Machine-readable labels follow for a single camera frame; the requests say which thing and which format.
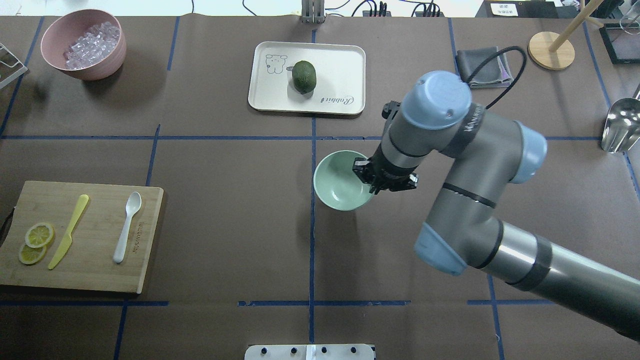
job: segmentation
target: wooden stand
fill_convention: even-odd
[[[559,35],[551,31],[535,34],[529,41],[528,47],[531,59],[549,70],[562,70],[571,65],[575,59],[575,50],[567,39],[603,1],[592,0],[589,2]]]

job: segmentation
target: silver scoop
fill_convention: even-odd
[[[640,138],[640,85],[633,97],[625,97],[611,105],[604,124],[602,150],[614,154],[629,151]]]

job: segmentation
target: pink bowl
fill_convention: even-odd
[[[68,70],[65,66],[65,52],[76,40],[93,25],[100,25],[109,21],[120,29],[120,38],[116,47],[102,61],[89,67],[77,70]],[[54,68],[65,74],[81,80],[99,80],[113,74],[122,66],[124,56],[127,53],[127,42],[118,19],[102,10],[79,10],[68,13],[56,20],[42,35],[40,52],[44,60]]]

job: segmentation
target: white label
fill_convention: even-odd
[[[491,12],[498,16],[518,16],[518,10],[516,4],[491,4]]]

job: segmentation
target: brown table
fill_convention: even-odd
[[[375,344],[379,359],[640,356],[637,343],[581,315],[473,268],[451,277],[417,258],[449,158],[430,155],[417,190],[381,193],[356,211],[327,208],[312,190],[315,163],[340,149],[372,154],[382,106],[426,72],[455,71],[455,49],[526,48],[568,20],[120,17],[124,66],[83,83],[40,55],[54,19],[0,19],[1,41],[29,67],[0,90],[0,214],[27,180],[159,186],[166,207],[137,297],[0,287],[1,358],[241,359],[248,345],[310,342]],[[253,50],[268,40],[362,47],[363,113],[252,109]],[[492,108],[549,144],[497,215],[638,278],[640,150],[607,154],[598,137],[640,68],[612,65],[591,25],[570,41],[573,65],[551,72],[530,61]],[[518,57],[509,54],[513,71]],[[473,90],[474,100],[500,91]]]

